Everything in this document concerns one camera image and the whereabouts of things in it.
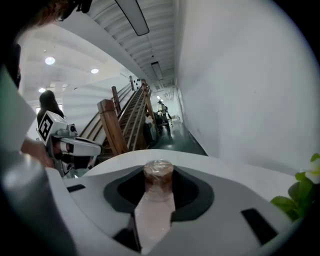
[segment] long black hair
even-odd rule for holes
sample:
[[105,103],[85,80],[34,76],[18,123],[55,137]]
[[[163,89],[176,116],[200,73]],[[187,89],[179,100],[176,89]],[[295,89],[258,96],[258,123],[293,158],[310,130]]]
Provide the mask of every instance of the long black hair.
[[60,117],[64,118],[64,113],[60,110],[58,103],[56,101],[55,94],[51,90],[46,90],[44,93],[40,95],[40,111],[36,116],[38,121],[38,126],[44,117],[46,111],[51,111],[53,113],[58,114]]

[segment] wooden staircase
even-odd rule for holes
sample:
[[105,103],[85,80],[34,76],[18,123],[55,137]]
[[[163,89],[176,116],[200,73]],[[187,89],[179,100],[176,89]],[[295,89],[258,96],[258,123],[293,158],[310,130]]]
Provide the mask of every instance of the wooden staircase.
[[141,84],[119,113],[116,107],[120,104],[114,101],[118,98],[116,95],[113,100],[105,99],[97,104],[99,112],[81,133],[84,138],[102,144],[103,150],[96,158],[95,165],[126,152],[147,148],[143,136],[147,111],[154,120],[155,117],[150,102],[151,90],[144,80],[141,80]]

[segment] fluorescent light fixture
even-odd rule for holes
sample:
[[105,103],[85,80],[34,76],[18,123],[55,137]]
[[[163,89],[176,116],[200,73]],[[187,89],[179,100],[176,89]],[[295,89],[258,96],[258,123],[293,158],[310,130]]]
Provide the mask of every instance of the fluorescent light fixture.
[[137,0],[115,0],[125,17],[130,22],[137,36],[149,33],[145,17],[140,9]]
[[96,74],[96,73],[98,73],[98,72],[99,72],[99,69],[97,69],[97,68],[91,69],[91,73],[92,73],[92,74]]
[[162,72],[161,72],[160,65],[159,65],[159,62],[158,62],[158,61],[151,63],[151,67],[153,68],[153,71],[154,71],[156,77],[157,77],[159,80],[164,79],[163,76],[162,76]]
[[55,60],[54,57],[48,57],[44,61],[45,61],[46,64],[52,65],[53,63],[55,63],[56,60]]

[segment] hand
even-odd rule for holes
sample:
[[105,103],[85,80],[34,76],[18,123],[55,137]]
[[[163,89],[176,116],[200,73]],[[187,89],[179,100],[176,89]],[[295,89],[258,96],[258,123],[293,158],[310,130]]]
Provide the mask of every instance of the hand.
[[46,147],[41,141],[26,138],[22,144],[21,151],[38,159],[44,166],[54,168],[54,163],[47,156]]
[[65,143],[65,142],[56,142],[55,144],[53,144],[53,153],[55,154],[55,155],[57,155],[57,154],[60,154],[61,153],[61,143],[63,143],[63,144],[65,144],[65,148],[66,148],[66,150],[67,151],[69,151],[70,150],[70,146],[69,146],[69,143]]

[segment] ceiling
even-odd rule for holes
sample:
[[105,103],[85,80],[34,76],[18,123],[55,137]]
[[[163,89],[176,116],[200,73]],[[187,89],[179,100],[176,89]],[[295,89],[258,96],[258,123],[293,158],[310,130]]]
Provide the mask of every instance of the ceiling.
[[[137,2],[149,27],[150,32],[146,35],[137,36],[114,0],[93,0],[87,15],[125,50],[156,90],[173,86],[175,53],[173,0],[137,0]],[[151,67],[153,62],[159,62],[162,80],[158,80]]]
[[159,101],[157,96],[159,96],[160,99],[162,99],[164,101],[173,101],[174,95],[175,95],[175,88],[174,87],[167,87],[167,88],[163,88],[163,89],[160,89],[160,90],[152,93],[150,96],[150,100],[151,100],[151,103],[157,103]]
[[[33,30],[21,45],[20,59],[23,96],[27,101],[39,99],[39,88],[80,87],[107,78],[132,73],[122,64],[90,42],[57,26]],[[45,59],[54,57],[47,65]],[[99,69],[92,74],[92,69]]]

